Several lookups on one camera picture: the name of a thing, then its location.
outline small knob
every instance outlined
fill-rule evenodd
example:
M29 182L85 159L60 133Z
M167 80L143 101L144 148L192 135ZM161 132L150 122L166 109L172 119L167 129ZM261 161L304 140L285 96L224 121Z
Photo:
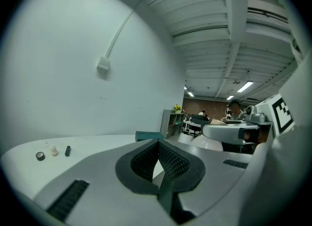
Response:
M252 113L252 108L251 107L248 107L247 110L246 110L246 114L247 115L250 115Z

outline chair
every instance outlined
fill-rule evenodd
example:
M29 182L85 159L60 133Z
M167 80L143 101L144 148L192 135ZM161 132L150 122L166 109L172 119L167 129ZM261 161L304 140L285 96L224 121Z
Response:
M199 124L201 125L202 123L204 122L207 122L209 121L208 118L206 118L205 116L203 115L192 115L192 122L195 123L195 124ZM194 131L194 138L196 138L197 136L199 136L200 132L201 131L201 128L200 127L196 127L196 126L191 126L190 125L190 129Z

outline white cylinder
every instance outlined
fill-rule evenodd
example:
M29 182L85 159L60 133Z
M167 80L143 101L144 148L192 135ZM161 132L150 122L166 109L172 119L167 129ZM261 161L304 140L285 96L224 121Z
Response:
M52 156L56 156L58 154L58 150L55 145L50 145L50 153Z

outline small round object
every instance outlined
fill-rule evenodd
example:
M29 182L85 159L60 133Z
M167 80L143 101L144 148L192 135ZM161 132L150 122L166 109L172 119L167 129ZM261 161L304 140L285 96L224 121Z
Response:
M38 161L42 161L43 159L45 159L44 153L39 151L36 153L36 158Z

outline white cable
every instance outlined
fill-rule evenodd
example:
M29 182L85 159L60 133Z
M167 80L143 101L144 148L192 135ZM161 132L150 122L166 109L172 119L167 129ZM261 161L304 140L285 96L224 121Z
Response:
M120 27L118 28L116 34L114 35L114 38L113 40L111 41L108 49L107 49L107 52L105 54L105 58L108 59L109 55L111 54L111 51L112 51L112 48L117 40L117 37L119 36L123 26L126 24L126 22L128 21L129 17L133 14L133 12L136 10L137 6L139 5L139 3L141 2L141 0L138 0L138 2L136 3L136 5L134 6L133 10L129 13L129 15L126 17L126 19L122 22L122 24L120 25Z

